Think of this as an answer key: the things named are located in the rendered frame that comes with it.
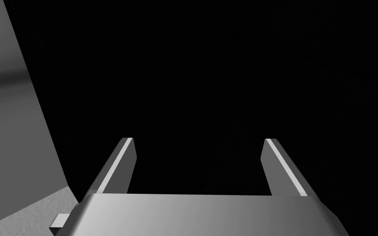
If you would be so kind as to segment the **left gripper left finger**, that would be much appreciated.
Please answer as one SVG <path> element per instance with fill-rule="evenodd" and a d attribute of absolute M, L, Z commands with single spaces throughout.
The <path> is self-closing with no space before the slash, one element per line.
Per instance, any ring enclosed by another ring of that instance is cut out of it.
<path fill-rule="evenodd" d="M 136 160 L 134 139 L 122 138 L 86 192 L 85 197 L 95 193 L 126 194 Z"/>

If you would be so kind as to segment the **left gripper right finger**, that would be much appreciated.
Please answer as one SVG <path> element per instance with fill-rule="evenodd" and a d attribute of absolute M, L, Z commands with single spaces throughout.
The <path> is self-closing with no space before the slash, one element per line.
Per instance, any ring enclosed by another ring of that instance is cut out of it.
<path fill-rule="evenodd" d="M 272 195 L 316 196 L 277 139 L 264 140 L 260 161 Z"/>

